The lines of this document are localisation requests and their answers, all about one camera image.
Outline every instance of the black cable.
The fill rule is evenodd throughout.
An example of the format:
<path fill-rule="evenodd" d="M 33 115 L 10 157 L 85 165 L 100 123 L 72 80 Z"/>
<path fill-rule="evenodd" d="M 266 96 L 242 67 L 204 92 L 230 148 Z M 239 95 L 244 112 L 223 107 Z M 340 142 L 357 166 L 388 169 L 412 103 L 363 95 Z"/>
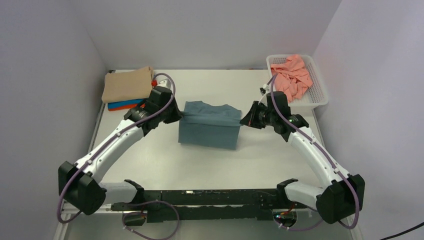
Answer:
<path fill-rule="evenodd" d="M 412 231 L 414 231 L 415 229 L 419 229 L 419 228 L 421 228 L 422 226 L 424 226 L 424 221 L 423 221 L 423 222 L 421 222 L 420 224 L 418 224 L 418 225 L 414 226 L 414 227 L 411 227 L 411 228 L 410 228 L 410 229 L 408 229 L 408 230 L 405 230 L 405 231 L 400 232 L 400 233 L 395 234 L 395 235 L 391 235 L 391 236 L 388 236 L 388 237 L 382 238 L 382 239 L 380 239 L 380 240 L 394 239 L 394 238 L 399 237 L 399 236 L 401 236 L 401 235 L 404 235 L 404 234 L 407 234 L 407 233 L 409 233 L 409 232 L 412 232 Z"/>

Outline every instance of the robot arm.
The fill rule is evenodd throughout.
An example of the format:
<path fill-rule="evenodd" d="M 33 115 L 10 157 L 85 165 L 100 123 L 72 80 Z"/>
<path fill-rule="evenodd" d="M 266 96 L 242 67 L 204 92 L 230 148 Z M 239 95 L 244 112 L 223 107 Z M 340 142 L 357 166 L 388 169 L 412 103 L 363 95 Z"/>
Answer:
<path fill-rule="evenodd" d="M 321 188 L 318 188 L 299 182 L 297 179 L 286 180 L 277 185 L 280 199 L 302 203 L 312 209 L 316 209 L 324 221 L 330 224 L 335 223 L 354 214 L 356 208 L 353 194 L 340 177 L 340 173 L 353 186 L 359 199 L 359 209 L 362 209 L 365 187 L 362 177 L 360 175 L 352 176 L 317 142 L 317 138 L 312 133 L 306 120 L 299 114 L 291 114 L 287 97 L 283 92 L 275 92 L 274 96 L 281 114 L 298 130 L 309 136 L 310 139 L 280 118 L 273 107 L 270 93 L 266 96 L 268 106 L 254 101 L 250 111 L 240 121 L 240 124 L 257 129 L 272 126 L 277 134 L 281 135 L 286 142 L 302 155 L 321 185 Z M 331 165 L 327 157 L 316 145 L 330 157 L 336 168 Z"/>
<path fill-rule="evenodd" d="M 144 189 L 131 180 L 120 183 L 101 183 L 109 168 L 131 147 L 159 123 L 173 123 L 181 119 L 175 99 L 157 116 L 148 119 L 170 101 L 172 92 L 163 86 L 152 89 L 149 98 L 131 108 L 113 132 L 86 156 L 74 164 L 64 162 L 58 170 L 59 194 L 77 171 L 79 174 L 65 189 L 64 199 L 86 215 L 100 206 L 117 202 L 131 203 L 143 200 Z"/>

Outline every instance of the peach folded towel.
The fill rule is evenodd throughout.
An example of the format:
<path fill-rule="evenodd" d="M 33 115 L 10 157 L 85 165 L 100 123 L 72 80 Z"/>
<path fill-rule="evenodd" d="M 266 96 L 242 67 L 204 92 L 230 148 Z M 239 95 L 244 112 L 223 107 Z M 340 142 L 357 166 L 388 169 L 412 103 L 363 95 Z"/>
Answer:
<path fill-rule="evenodd" d="M 301 99 L 313 82 L 302 57 L 298 54 L 288 56 L 285 63 L 271 64 L 271 74 L 275 78 L 275 90 L 282 91 L 289 103 Z"/>
<path fill-rule="evenodd" d="M 152 90 L 153 67 L 134 71 L 108 73 L 104 77 L 103 103 L 146 99 Z"/>

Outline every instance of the stack of folded clothes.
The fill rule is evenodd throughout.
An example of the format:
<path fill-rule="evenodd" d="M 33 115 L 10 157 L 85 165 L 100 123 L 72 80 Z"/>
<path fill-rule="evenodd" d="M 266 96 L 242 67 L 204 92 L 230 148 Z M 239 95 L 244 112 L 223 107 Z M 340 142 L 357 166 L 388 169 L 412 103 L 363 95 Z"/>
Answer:
<path fill-rule="evenodd" d="M 134 71 L 108 73 L 104 77 L 101 97 L 109 111 L 131 109 L 149 97 L 152 90 L 153 68 L 146 66 Z"/>
<path fill-rule="evenodd" d="M 133 99 L 133 100 L 126 100 L 126 101 L 116 101 L 116 102 L 109 102 L 107 104 L 107 110 L 109 111 L 116 111 L 121 109 L 132 109 L 139 102 L 141 102 L 143 99 Z"/>

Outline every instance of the cable connector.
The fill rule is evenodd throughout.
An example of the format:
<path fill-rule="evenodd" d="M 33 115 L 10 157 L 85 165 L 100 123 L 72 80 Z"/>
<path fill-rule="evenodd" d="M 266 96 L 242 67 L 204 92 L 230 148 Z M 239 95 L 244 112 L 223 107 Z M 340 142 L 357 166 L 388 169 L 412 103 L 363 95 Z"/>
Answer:
<path fill-rule="evenodd" d="M 268 84 L 264 84 L 261 88 L 259 88 L 260 94 L 265 95 L 270 92 L 270 86 Z"/>
<path fill-rule="evenodd" d="M 315 136 L 312 136 L 310 139 L 312 139 L 312 140 L 309 142 L 311 145 L 313 145 L 313 144 L 317 141 L 317 138 L 316 138 Z"/>

